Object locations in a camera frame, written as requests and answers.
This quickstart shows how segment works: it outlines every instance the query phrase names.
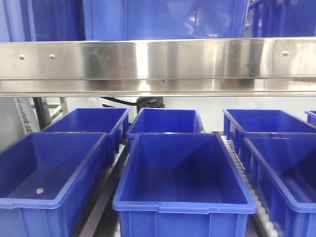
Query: screw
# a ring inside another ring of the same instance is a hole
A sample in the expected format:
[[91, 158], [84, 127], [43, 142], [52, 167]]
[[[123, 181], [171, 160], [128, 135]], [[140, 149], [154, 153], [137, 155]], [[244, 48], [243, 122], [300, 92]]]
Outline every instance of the screw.
[[283, 56], [286, 57], [288, 56], [289, 53], [290, 53], [289, 51], [283, 51]]

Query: metal frame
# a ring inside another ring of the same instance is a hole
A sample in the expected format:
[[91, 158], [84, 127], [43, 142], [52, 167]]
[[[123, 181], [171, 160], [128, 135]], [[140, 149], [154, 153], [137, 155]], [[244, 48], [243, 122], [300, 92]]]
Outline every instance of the metal frame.
[[310, 96], [315, 51], [314, 37], [0, 43], [0, 96]]

